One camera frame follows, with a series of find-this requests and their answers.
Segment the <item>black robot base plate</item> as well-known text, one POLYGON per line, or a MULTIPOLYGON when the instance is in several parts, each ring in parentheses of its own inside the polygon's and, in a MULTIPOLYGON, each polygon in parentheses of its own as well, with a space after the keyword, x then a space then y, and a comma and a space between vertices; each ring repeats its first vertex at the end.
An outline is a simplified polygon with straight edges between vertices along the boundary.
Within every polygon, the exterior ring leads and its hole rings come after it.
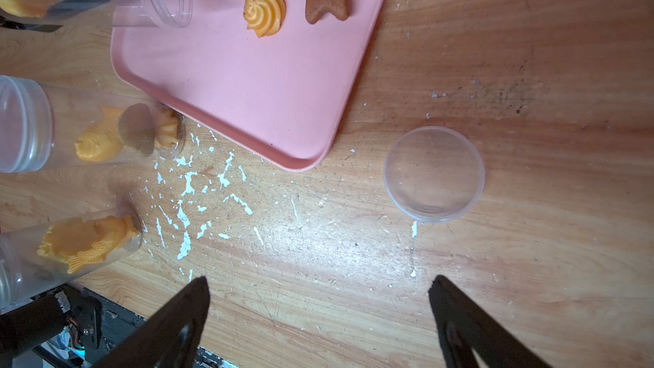
MULTIPOLYGON (((87 289, 60 286, 2 314, 1 365, 33 356, 38 367, 96 367, 147 320, 87 289)), ((229 366, 199 345, 192 367, 229 366)))

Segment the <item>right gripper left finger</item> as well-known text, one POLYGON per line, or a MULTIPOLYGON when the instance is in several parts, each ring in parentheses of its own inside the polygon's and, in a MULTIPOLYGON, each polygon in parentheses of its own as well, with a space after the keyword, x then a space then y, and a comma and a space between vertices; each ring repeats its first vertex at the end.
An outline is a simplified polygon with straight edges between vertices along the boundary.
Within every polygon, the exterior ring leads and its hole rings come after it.
POLYGON ((96 367, 192 367, 209 313, 206 277, 192 280, 96 367))

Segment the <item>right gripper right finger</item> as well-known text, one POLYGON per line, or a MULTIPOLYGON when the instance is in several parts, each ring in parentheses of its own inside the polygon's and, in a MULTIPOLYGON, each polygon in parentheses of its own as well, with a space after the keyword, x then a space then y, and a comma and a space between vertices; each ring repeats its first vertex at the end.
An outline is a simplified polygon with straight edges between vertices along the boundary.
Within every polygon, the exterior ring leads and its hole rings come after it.
POLYGON ((435 278, 429 302, 448 367, 548 367, 444 275, 435 278))

